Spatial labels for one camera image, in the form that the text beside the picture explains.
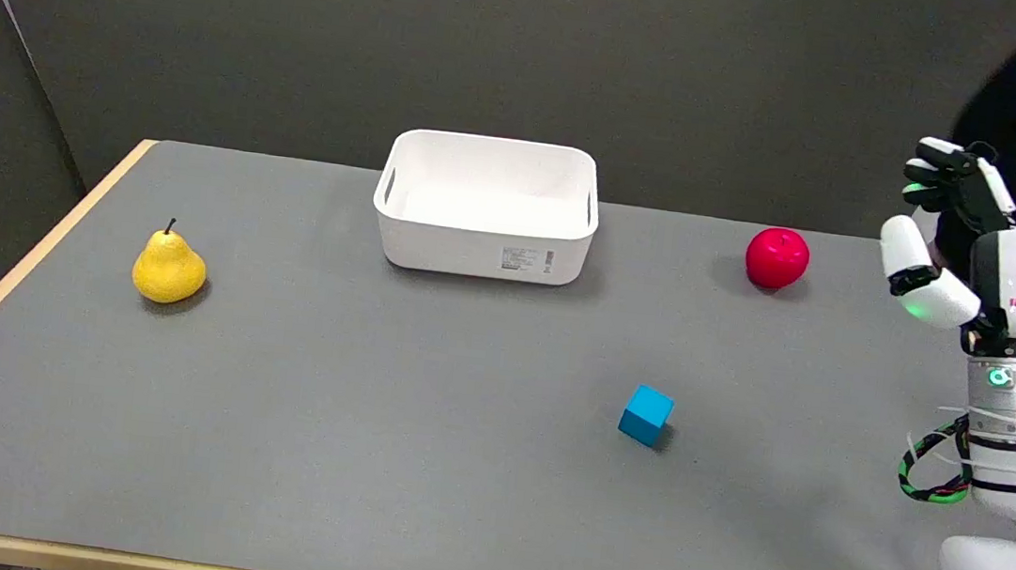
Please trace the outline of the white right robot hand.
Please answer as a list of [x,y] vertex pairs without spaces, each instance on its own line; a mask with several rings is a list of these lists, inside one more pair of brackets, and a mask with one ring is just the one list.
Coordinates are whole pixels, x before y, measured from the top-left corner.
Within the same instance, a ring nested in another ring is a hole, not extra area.
[[923,323],[959,330],[963,353],[1016,358],[1016,204],[1000,171],[963,146],[926,136],[903,172],[907,202],[956,213],[973,232],[970,277],[938,266],[913,217],[895,215],[879,237],[890,294]]

